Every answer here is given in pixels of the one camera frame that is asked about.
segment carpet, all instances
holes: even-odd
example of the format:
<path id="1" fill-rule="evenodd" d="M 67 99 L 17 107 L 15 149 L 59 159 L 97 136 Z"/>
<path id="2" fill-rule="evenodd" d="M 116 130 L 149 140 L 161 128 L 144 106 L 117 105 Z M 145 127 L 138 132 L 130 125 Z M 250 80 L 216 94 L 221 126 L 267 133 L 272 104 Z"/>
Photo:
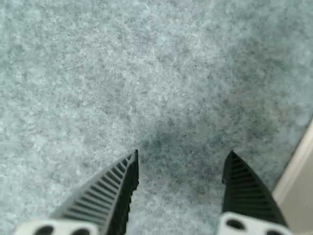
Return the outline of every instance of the carpet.
<path id="1" fill-rule="evenodd" d="M 312 118 L 312 1 L 0 5 L 3 235 L 135 149 L 127 234 L 212 235 L 230 150 L 273 190 Z"/>

